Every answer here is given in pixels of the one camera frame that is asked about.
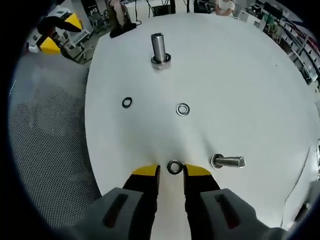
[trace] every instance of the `black rubber washer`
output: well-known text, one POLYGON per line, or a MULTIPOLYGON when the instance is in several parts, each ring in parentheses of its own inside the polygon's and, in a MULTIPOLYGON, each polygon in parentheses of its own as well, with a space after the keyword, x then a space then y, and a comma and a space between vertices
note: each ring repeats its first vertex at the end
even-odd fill
POLYGON ((183 164, 182 164, 180 161, 178 161, 178 160, 171 160, 171 161, 168 162, 168 165, 166 166, 166 169, 167 169, 168 172, 171 173, 172 175, 177 175, 177 174, 179 174, 179 173, 182 172, 182 170, 184 169, 184 166, 183 166, 183 164), (178 164, 179 169, 178 169, 177 171, 173 171, 173 170, 171 169, 171 165, 172 165, 172 164, 178 164))
POLYGON ((134 103, 134 101, 132 100, 132 98, 128 96, 125 99, 123 99, 122 107, 124 107, 125 109, 128 109, 128 108, 130 108, 132 106, 133 103, 134 103))

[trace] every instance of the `gray mesh floor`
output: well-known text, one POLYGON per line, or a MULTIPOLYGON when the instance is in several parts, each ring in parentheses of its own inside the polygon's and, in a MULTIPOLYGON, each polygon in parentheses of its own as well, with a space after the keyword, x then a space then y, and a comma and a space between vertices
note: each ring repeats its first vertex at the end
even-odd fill
POLYGON ((8 130, 25 189, 53 228, 85 216, 99 192, 85 138, 88 69, 61 55, 24 56, 9 96, 8 130))

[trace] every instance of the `person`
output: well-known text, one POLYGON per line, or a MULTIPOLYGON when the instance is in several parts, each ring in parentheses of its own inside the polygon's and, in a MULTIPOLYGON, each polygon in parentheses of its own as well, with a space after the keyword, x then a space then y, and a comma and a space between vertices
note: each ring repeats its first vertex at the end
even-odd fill
POLYGON ((231 0, 216 0, 215 1, 215 14, 219 16, 233 16, 236 5, 231 0))

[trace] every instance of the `white round table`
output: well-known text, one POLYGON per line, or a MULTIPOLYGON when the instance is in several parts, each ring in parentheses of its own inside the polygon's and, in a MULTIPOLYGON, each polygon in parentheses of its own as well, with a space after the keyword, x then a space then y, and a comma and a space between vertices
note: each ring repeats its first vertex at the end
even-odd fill
POLYGON ((190 239, 179 160, 209 170, 269 227, 288 228, 317 178, 320 123, 302 75, 256 27, 214 14, 173 14, 99 39, 85 97, 89 157, 102 195, 131 173, 161 165, 151 239, 190 239), (151 34, 163 33, 170 68, 152 68, 151 34), (126 97, 133 99, 123 108, 126 97), (186 103, 181 117, 176 106, 186 103), (214 169, 214 154, 243 168, 214 169))

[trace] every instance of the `metal bolt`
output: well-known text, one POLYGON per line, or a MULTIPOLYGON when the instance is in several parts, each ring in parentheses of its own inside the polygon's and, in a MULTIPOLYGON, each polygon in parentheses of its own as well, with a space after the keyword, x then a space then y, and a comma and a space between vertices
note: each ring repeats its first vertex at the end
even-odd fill
POLYGON ((213 168, 220 169, 223 166, 234 167, 234 168, 243 168, 246 165, 246 161, 243 156, 229 156, 224 157, 221 154, 214 155, 210 163, 213 168))
POLYGON ((154 56, 151 58, 153 65, 164 65, 171 61, 170 54, 166 53, 164 35, 154 33, 151 35, 154 56))

